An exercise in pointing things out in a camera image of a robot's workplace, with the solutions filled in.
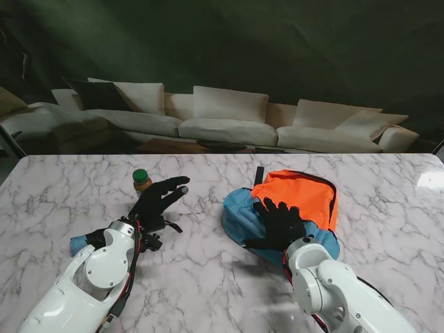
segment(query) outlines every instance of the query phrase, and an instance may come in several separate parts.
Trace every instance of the sofa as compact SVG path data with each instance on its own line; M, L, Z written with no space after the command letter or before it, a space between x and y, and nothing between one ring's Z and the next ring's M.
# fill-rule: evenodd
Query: sofa
M88 79L90 82L108 82ZM206 139L290 153L402 153L418 134L397 124L407 116L301 99L298 105L269 103L268 95L211 87L193 94L165 93L161 83L114 83L131 111L87 109L73 89L52 90L58 105L0 119L19 142L48 142L58 153L77 153L111 139L132 144L152 138Z

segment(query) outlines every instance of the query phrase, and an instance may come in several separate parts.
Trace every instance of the marble table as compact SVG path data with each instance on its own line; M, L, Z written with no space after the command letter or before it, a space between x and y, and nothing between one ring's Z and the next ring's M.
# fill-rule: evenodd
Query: marble table
M191 178L163 247L139 258L117 332L320 332L280 271L234 244L222 202L256 167L337 185L343 261L419 332L444 327L444 166L433 155L64 155L20 161L0 187L0 332L14 332L68 265L69 239L126 214L131 173Z

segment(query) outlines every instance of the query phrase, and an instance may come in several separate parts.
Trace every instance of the orange fabric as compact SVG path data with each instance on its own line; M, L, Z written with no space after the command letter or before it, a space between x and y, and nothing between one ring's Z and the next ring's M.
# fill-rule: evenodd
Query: orange fabric
M335 198L334 190L317 179L290 170L270 172L264 183L253 188L251 195L262 202L270 198L276 205L283 201L289 207L296 206L302 219L313 221L320 229L336 229L337 195ZM330 218L332 200L334 208Z

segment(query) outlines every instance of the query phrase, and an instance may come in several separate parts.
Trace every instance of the dark cushion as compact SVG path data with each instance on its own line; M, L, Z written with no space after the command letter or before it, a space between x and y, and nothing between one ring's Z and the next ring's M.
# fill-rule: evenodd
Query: dark cushion
M88 82L63 78L80 97L85 110L132 111L112 82Z

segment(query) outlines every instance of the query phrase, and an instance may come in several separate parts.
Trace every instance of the green bottle cap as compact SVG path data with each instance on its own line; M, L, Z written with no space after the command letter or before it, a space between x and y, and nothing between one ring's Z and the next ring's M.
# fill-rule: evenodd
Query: green bottle cap
M138 169L133 172L133 180L136 184L142 185L145 184L148 180L148 172L143 169Z

